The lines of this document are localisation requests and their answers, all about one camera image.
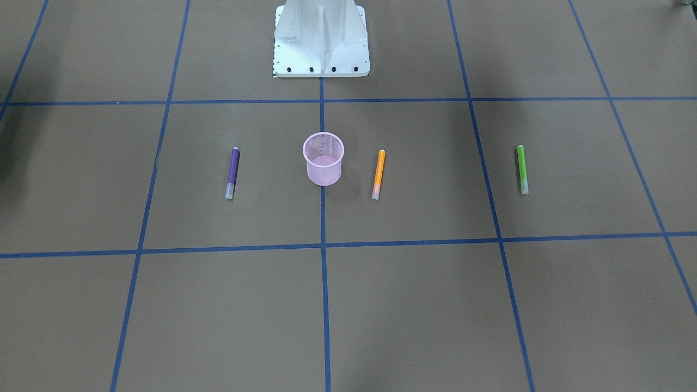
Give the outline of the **orange highlighter pen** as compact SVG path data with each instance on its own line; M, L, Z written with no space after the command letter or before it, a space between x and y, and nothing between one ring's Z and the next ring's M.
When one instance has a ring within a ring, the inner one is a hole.
M381 149L377 153L376 169L374 174L374 183L372 187L371 198L373 200L379 200L381 193L381 186L383 181L383 172L386 161L386 150Z

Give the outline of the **pink mesh pen holder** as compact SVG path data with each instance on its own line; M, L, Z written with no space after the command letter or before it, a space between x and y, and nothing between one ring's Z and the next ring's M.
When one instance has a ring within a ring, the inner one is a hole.
M331 132L316 132L303 143L303 158L309 180L318 186L336 183L342 174L345 146Z

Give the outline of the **purple highlighter pen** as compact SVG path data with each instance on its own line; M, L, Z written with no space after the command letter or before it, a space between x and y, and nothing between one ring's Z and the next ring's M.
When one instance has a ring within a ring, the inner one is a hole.
M236 189L236 180L237 180L237 169L239 168L240 158L241 158L241 151L239 150L239 147L236 147L236 146L233 147L233 149L231 150L228 178L227 178L226 188L225 188L225 193L224 193L225 199L233 199L234 198L234 191Z

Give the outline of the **white pedestal column base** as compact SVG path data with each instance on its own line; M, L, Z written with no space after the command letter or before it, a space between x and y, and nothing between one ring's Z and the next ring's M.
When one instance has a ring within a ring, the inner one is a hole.
M274 11L272 75L366 77L368 21L354 1L286 1Z

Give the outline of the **green highlighter pen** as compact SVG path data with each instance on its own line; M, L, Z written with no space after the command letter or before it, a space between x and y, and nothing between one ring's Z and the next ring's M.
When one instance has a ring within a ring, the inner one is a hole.
M526 171L525 148L523 145L516 147L516 158L518 164L518 176L520 184L520 193L529 194L529 183Z

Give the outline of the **blue tape grid lines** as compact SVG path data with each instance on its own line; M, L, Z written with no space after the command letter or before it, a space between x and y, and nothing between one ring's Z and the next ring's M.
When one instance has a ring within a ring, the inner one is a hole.
M319 79L278 5L2 2L3 391L695 390L690 7L362 1Z

